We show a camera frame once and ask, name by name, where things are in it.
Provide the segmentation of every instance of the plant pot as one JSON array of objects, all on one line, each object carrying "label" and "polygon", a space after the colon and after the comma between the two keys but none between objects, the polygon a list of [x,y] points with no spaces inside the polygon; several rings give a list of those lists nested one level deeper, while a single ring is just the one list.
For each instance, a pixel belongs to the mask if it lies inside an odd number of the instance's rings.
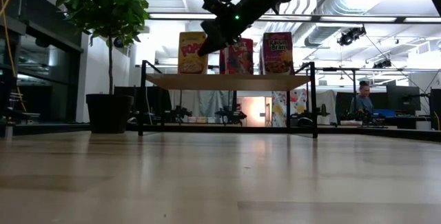
[{"label": "plant pot", "polygon": [[121,134],[125,132],[133,97],[87,94],[85,99],[88,104],[92,133]]}]

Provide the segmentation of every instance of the potted plant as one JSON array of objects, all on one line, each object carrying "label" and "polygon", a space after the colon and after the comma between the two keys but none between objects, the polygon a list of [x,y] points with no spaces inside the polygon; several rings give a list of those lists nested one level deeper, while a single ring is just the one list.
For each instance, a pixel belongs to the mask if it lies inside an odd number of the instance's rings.
[{"label": "potted plant", "polygon": [[133,98],[113,94],[112,50],[114,43],[127,46],[139,41],[138,35],[148,19],[146,0],[57,0],[66,8],[66,21],[90,35],[90,45],[96,37],[106,40],[109,48],[109,94],[88,94],[90,125],[94,133],[125,131]]}]

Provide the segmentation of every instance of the wooden floor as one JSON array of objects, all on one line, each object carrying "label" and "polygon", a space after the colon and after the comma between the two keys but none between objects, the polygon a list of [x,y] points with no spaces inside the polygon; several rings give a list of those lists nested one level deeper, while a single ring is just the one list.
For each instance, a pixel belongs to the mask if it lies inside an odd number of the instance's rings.
[{"label": "wooden floor", "polygon": [[371,136],[19,136],[0,223],[441,223],[441,145]]}]

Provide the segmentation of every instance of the cereal box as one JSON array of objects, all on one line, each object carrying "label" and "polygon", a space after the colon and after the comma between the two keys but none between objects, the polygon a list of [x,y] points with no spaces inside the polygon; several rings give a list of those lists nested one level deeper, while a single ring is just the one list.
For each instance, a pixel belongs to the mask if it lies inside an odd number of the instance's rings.
[{"label": "cereal box", "polygon": [[238,43],[220,50],[220,74],[250,74],[253,68],[253,40],[241,39]]},{"label": "cereal box", "polygon": [[273,32],[263,35],[263,74],[293,72],[291,32]]},{"label": "cereal box", "polygon": [[179,34],[178,72],[182,74],[205,74],[208,55],[199,57],[198,51],[206,39],[204,32],[182,32]]}]

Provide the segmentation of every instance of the shelf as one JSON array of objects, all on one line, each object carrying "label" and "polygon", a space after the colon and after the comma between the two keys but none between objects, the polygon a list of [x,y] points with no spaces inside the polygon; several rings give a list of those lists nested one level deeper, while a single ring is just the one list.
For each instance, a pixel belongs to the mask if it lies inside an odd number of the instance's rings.
[{"label": "shelf", "polygon": [[288,91],[309,82],[309,76],[146,74],[147,81],[166,90]]}]

